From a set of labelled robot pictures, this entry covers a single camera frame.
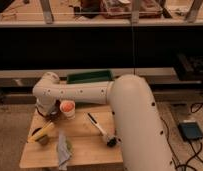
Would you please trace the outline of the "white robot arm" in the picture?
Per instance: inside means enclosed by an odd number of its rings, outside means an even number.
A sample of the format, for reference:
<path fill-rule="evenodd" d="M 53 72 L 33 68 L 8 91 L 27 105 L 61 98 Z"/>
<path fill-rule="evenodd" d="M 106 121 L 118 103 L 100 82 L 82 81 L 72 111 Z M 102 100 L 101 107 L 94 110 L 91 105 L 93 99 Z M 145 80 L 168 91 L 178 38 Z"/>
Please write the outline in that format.
<path fill-rule="evenodd" d="M 176 171 L 153 93 L 144 78 L 127 74 L 113 81 L 62 84 L 57 74 L 47 72 L 33 87 L 33 95 L 45 115 L 58 100 L 109 105 L 125 171 Z"/>

